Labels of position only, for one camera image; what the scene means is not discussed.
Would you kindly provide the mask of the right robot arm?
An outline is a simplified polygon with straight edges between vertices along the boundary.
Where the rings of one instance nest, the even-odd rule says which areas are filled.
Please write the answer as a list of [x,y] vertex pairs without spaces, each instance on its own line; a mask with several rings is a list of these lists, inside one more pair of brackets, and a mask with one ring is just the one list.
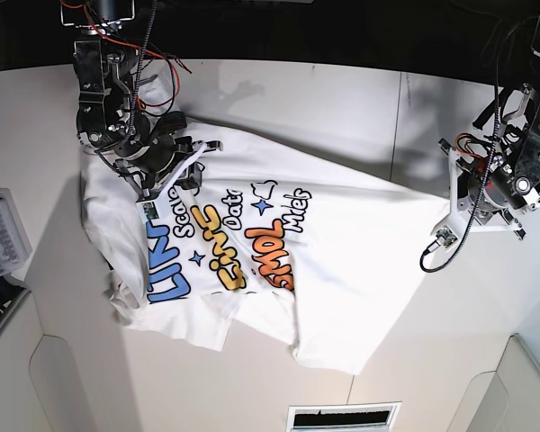
[[[132,1],[62,1],[60,20],[80,33],[74,41],[73,68],[79,84],[76,133],[141,201],[158,197],[168,184],[184,190],[202,185],[200,152],[220,150],[219,141],[195,141],[182,135],[185,115],[175,110],[179,93],[177,67],[150,41],[158,11],[152,2],[143,36],[122,37],[124,23],[136,18]],[[171,95],[163,103],[147,103],[141,90],[156,80],[144,76],[151,60],[163,60],[171,80]]]

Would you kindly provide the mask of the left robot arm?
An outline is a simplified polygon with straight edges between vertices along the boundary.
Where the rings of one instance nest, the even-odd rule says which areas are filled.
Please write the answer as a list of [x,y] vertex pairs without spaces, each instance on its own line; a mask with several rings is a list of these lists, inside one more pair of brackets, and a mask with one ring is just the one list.
[[449,211],[433,233],[445,248],[466,232],[512,232],[523,239],[518,214],[540,208],[540,9],[508,36],[528,25],[533,27],[529,77],[497,92],[472,124],[481,131],[494,119],[495,131],[482,138],[463,132],[453,142],[439,141],[448,158]]

